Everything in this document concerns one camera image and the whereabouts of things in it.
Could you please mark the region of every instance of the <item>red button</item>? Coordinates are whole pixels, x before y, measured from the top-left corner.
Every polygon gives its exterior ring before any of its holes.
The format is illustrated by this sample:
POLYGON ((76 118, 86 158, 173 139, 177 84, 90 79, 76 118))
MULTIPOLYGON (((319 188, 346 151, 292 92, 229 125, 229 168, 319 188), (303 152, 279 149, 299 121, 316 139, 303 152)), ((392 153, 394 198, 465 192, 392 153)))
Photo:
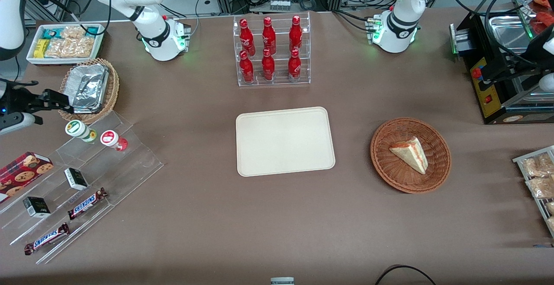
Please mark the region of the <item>red button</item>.
POLYGON ((471 77, 477 79, 479 77, 481 77, 483 74, 481 74, 481 69, 480 68, 473 68, 473 70, 471 71, 471 77))

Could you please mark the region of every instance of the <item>yellow panel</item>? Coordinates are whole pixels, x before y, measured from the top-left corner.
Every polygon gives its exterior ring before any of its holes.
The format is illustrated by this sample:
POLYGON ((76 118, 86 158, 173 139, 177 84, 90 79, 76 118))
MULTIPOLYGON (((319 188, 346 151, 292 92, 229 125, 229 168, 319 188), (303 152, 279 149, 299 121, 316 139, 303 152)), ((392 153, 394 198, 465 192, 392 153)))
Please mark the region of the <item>yellow panel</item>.
MULTIPOLYGON (((486 61, 485 58, 482 58, 475 66, 469 70, 469 73, 473 71, 474 68, 478 68, 479 66, 485 66, 486 61)), ((481 111, 483 111, 483 115, 485 117, 491 116, 496 111, 500 110, 500 99, 498 98, 498 93, 496 93, 496 88, 494 85, 490 86, 487 90, 481 91, 479 90, 479 80, 476 78, 471 78, 473 81, 473 85, 475 86, 475 92, 477 92, 477 98, 479 99, 479 105, 481 106, 481 111), (490 96, 492 101, 490 103, 485 103, 485 98, 487 96, 490 96)))

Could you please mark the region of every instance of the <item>snickers bar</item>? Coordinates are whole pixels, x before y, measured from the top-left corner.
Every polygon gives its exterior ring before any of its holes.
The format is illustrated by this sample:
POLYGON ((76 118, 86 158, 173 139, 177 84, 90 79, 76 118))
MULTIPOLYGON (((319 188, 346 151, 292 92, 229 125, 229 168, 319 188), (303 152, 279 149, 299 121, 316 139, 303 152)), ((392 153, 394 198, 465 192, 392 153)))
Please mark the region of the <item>snickers bar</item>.
POLYGON ((107 196, 106 191, 104 188, 100 188, 98 191, 96 191, 94 194, 92 194, 89 198, 85 199, 84 202, 81 204, 78 204, 73 210, 69 210, 69 219, 73 220, 77 218, 80 214, 85 212, 87 209, 91 208, 94 204, 99 202, 102 198, 105 198, 107 196))
POLYGON ((37 249, 46 245, 47 243, 51 243, 56 238, 61 237, 63 235, 69 235, 69 234, 70 234, 69 226, 67 223, 64 223, 61 225, 61 227, 39 238, 34 243, 28 243, 27 245, 25 245, 25 255, 29 256, 30 254, 34 253, 37 249))

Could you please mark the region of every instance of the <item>small black box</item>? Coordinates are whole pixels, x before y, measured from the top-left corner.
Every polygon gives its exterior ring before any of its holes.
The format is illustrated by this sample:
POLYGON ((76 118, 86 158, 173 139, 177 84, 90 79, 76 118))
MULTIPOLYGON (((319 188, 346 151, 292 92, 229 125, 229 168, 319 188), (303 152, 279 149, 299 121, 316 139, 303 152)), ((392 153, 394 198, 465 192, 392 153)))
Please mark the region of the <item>small black box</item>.
POLYGON ((72 188, 79 191, 84 191, 89 186, 87 184, 87 181, 85 181, 85 178, 83 177, 83 175, 79 170, 75 168, 68 168, 64 170, 64 173, 65 173, 65 178, 69 182, 69 186, 71 186, 72 188))
POLYGON ((50 216, 50 210, 46 206, 46 202, 43 198, 34 198, 32 196, 27 196, 23 200, 23 204, 29 213, 29 216, 35 218, 46 218, 50 216))

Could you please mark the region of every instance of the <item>sandwich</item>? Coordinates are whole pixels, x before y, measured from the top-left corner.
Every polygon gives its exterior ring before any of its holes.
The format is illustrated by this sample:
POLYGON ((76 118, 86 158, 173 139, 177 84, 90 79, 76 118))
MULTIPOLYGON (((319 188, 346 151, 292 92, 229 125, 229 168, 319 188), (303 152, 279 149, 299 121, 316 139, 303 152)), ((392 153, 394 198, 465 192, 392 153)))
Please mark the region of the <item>sandwich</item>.
POLYGON ((421 147, 421 143, 417 137, 413 137, 413 139, 409 141, 395 143, 391 145, 389 149, 390 152, 400 157, 400 159, 410 165, 414 170, 425 175, 425 170, 429 164, 427 163, 427 157, 425 157, 423 147, 421 147))

